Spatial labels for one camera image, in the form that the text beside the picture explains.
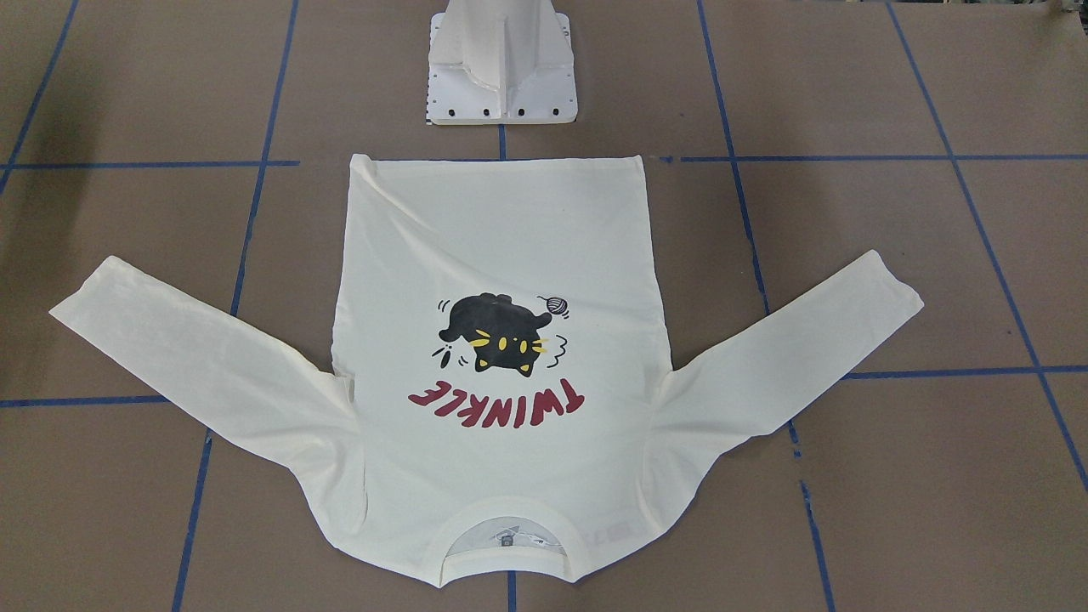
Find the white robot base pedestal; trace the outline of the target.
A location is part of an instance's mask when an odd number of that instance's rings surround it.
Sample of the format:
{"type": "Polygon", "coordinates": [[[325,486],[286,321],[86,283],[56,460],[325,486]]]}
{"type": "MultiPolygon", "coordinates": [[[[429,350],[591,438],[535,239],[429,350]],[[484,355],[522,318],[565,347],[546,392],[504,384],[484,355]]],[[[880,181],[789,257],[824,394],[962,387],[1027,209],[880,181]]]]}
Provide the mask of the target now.
{"type": "Polygon", "coordinates": [[[428,124],[566,124],[578,111],[570,20],[552,1],[450,1],[430,19],[428,124]]]}

